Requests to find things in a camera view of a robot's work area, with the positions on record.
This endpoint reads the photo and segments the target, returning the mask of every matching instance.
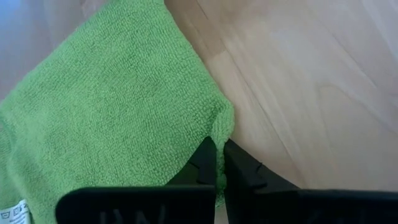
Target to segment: wood grain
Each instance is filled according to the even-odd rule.
[[[166,5],[252,155],[301,187],[398,190],[398,1]]]

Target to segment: wooden floor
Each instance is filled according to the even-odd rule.
[[[1,1],[0,98],[103,2]],[[300,187],[398,190],[398,0],[165,2],[250,154]]]

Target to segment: white label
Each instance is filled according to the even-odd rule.
[[[0,224],[30,224],[26,200],[21,200],[14,207],[0,210]]]

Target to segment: green microfiber cloth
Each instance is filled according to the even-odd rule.
[[[0,210],[26,199],[54,223],[71,190],[166,184],[206,136],[222,174],[233,107],[161,0],[113,0],[7,96],[0,124]]]

